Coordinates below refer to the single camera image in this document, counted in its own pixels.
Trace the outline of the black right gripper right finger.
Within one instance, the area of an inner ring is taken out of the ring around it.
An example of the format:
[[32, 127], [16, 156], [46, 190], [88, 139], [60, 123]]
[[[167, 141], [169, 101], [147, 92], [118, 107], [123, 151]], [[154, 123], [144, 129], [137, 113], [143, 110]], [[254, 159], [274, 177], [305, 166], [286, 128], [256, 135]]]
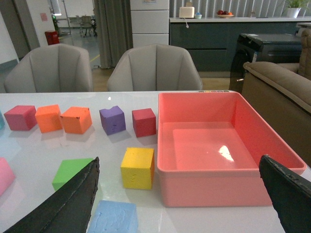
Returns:
[[259, 162], [260, 177], [286, 233], [311, 231], [311, 183], [268, 155]]

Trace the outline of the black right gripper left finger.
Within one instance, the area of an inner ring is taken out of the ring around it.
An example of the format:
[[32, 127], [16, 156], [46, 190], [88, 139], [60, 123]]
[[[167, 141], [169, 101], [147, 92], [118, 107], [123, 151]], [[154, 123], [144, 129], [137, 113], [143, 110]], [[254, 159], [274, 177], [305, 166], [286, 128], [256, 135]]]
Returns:
[[7, 233], [85, 233], [98, 190], [95, 158]]

